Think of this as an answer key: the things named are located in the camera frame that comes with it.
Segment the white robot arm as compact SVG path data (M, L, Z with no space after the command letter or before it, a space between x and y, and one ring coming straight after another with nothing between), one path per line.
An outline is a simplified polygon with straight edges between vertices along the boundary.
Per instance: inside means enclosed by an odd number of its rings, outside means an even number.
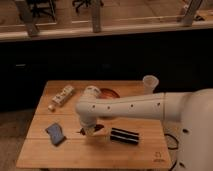
M177 121L177 171L213 171L213 89L100 99L100 89L88 86L75 110L86 130L96 125L98 117Z

